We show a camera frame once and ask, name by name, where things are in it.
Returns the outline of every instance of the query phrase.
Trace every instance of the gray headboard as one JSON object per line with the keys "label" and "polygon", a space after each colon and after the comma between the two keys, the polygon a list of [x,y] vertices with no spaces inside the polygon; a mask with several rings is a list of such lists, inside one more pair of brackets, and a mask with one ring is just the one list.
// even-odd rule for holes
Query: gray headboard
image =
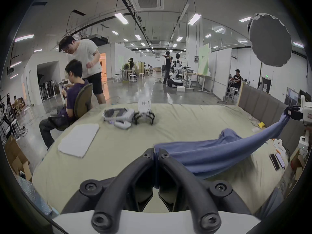
{"label": "gray headboard", "polygon": [[[286,105],[266,92],[262,92],[248,84],[243,83],[240,89],[238,106],[262,121],[266,127],[278,122]],[[300,136],[304,134],[302,121],[290,119],[284,127],[280,139],[283,141],[288,157],[298,146]]]}

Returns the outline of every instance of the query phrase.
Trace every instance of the floor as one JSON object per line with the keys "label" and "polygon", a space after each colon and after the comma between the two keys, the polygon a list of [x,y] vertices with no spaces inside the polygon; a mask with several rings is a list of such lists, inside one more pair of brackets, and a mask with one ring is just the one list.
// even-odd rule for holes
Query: floor
{"label": "floor", "polygon": [[[162,83],[158,83],[162,79],[160,73],[156,73],[153,77],[146,77],[138,80],[137,83],[128,82],[112,82],[108,81],[103,84],[103,92],[107,104],[126,104],[136,103],[140,96],[151,98],[153,103],[169,103],[169,104],[201,104],[215,105],[218,98],[213,94],[197,92],[200,88],[195,88],[195,91],[188,90],[186,92],[177,92],[176,88],[169,88]],[[42,119],[47,118],[51,114],[56,114],[56,106],[62,105],[60,95],[45,100],[41,105],[30,108],[31,112],[22,113],[18,117],[18,122],[24,125],[28,130],[25,137],[18,140],[18,144],[30,161],[30,170],[34,171],[37,164],[42,160],[47,152],[40,131],[39,123]],[[92,96],[92,105],[97,106],[96,97]],[[56,139],[62,132],[56,129],[51,131],[52,137]]]}

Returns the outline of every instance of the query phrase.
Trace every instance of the black shorts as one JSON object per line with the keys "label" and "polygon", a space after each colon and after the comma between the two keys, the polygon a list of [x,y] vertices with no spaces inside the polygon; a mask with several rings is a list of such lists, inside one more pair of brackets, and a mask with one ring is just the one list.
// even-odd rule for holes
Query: black shorts
{"label": "black shorts", "polygon": [[89,83],[93,83],[93,93],[95,95],[99,95],[103,93],[102,90],[102,73],[97,73],[94,75],[91,75],[87,78],[84,78],[84,80],[88,80]]}

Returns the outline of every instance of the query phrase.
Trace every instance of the beige bed sheet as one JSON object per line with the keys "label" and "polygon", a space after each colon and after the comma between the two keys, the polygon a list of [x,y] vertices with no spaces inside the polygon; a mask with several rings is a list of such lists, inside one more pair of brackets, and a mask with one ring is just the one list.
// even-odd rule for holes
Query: beige bed sheet
{"label": "beige bed sheet", "polygon": [[[100,105],[76,121],[51,146],[33,173],[33,185],[47,203],[62,211],[70,197],[87,179],[114,177],[146,149],[156,143],[217,139],[225,128],[233,129],[242,138],[253,135],[256,120],[237,106],[152,104],[154,125],[140,123],[122,130],[104,122],[105,108],[126,107],[137,110],[137,104]],[[61,139],[78,124],[98,123],[100,129],[84,158],[60,153]],[[228,181],[252,213],[269,197],[284,170],[275,171],[269,154],[275,153],[272,141],[264,143],[249,158],[213,179]],[[147,205],[149,212],[164,212],[160,200]]]}

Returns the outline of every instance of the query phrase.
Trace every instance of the white t-shirt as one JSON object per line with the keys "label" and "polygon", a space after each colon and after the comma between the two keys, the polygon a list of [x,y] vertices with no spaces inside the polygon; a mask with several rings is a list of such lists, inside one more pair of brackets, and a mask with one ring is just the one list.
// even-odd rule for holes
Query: white t-shirt
{"label": "white t-shirt", "polygon": [[80,40],[79,46],[73,54],[67,54],[68,62],[73,59],[82,63],[82,78],[87,78],[102,72],[102,66],[98,62],[92,68],[87,68],[87,63],[94,59],[93,53],[98,49],[97,45],[89,39]]}

